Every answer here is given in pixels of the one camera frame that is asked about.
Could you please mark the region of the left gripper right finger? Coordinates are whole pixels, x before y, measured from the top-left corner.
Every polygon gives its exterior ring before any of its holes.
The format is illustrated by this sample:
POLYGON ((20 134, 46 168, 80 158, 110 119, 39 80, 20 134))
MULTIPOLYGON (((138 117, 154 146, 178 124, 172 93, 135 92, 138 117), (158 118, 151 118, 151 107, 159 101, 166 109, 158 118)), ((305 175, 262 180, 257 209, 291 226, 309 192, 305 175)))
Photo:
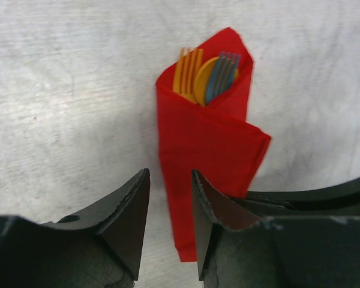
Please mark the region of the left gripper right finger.
POLYGON ((360 178, 240 199, 191 177, 205 287, 360 287, 360 178))

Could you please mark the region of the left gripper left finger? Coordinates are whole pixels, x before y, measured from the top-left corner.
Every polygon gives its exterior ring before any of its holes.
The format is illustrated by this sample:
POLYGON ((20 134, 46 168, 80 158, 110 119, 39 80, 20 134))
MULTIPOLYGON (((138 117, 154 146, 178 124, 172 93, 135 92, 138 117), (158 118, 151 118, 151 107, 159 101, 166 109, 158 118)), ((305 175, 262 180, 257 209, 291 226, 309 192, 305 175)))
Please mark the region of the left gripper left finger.
POLYGON ((142 169, 57 222, 0 215, 0 287, 133 287, 150 192, 142 169))

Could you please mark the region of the red paper napkin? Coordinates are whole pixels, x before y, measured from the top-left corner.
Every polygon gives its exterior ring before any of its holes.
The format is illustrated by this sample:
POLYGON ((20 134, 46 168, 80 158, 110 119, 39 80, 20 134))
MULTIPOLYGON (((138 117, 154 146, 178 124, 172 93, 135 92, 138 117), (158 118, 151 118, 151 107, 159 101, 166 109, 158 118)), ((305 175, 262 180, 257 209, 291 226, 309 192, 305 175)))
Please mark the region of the red paper napkin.
POLYGON ((241 36, 225 28, 200 45, 203 59, 220 52, 242 56, 233 86, 208 106, 173 92, 175 67, 156 82, 158 154, 172 221, 173 238, 183 262, 197 259, 191 199, 191 172, 196 169, 225 195, 243 198, 259 169, 270 135, 247 122, 253 59, 241 36))

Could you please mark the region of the orange plastic fork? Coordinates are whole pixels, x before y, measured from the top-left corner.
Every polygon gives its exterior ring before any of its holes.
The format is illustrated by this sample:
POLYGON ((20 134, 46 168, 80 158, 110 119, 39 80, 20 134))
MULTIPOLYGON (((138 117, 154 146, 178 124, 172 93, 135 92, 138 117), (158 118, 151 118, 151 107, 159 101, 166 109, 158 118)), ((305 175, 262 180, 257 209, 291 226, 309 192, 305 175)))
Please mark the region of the orange plastic fork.
POLYGON ((195 104, 197 101, 194 97, 193 85, 196 74, 201 68, 202 57, 203 49, 195 48, 192 50, 183 47, 176 63, 172 83, 173 92, 195 104))

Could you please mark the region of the blue grey plastic fork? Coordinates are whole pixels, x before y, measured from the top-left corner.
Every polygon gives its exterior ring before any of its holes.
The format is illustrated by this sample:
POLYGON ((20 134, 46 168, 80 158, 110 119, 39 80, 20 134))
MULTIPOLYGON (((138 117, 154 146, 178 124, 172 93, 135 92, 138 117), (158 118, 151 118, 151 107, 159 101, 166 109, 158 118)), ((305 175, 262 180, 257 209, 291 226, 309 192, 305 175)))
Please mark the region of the blue grey plastic fork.
POLYGON ((206 86, 206 104, 209 104, 232 86, 241 57, 242 55, 237 53, 220 53, 206 86))

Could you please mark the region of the yellow plastic spoon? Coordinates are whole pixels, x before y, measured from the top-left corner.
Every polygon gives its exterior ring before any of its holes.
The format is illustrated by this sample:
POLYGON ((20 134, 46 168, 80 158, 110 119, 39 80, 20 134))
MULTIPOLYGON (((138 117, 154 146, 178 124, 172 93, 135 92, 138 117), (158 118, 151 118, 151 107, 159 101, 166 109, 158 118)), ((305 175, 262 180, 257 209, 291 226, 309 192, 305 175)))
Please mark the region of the yellow plastic spoon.
MULTIPOLYGON (((206 86, 208 84, 209 77, 212 73, 212 70, 214 68, 217 59, 218 56, 207 60, 201 66, 200 70, 197 72, 196 78, 194 80, 194 97, 197 101, 197 104, 203 107, 208 105, 205 102, 206 86)), ((238 76, 239 76, 239 70, 237 69, 234 81, 238 78, 238 76)))

